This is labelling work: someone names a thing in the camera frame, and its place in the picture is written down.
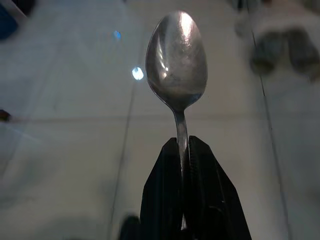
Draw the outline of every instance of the tiled floor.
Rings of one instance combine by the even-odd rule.
[[[0,107],[13,115],[0,125],[1,239],[116,240],[123,219],[139,214],[176,129],[146,76],[131,71],[145,71],[154,27],[177,9],[197,22],[208,63],[188,133],[236,186],[252,239],[320,238],[319,84],[288,67],[253,75],[254,39],[237,37],[241,16],[227,1],[39,0],[0,44]],[[316,40],[320,21],[304,21]]]

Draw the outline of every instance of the white floor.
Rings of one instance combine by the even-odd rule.
[[[236,36],[240,16],[227,1],[39,0],[0,44],[0,108],[13,115],[0,125],[1,239],[116,240],[123,219],[139,214],[176,129],[146,76],[131,71],[145,71],[154,27],[177,9],[197,22],[208,62],[188,132],[234,183],[252,239],[320,238],[320,85],[288,68],[253,75],[254,40]]]

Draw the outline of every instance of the spoon handle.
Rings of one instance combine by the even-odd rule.
[[[189,169],[189,145],[185,113],[183,111],[175,112],[174,118],[180,155],[181,176],[182,182],[184,182]]]

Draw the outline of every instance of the metal spoon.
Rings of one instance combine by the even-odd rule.
[[[156,26],[145,68],[152,91],[173,111],[184,183],[190,165],[184,111],[202,96],[208,76],[199,29],[186,12],[171,12]]]

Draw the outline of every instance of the black holder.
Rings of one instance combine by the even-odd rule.
[[[190,136],[189,152],[183,196],[177,139],[162,147],[144,185],[140,220],[129,217],[120,240],[251,240],[237,191],[210,147]]]

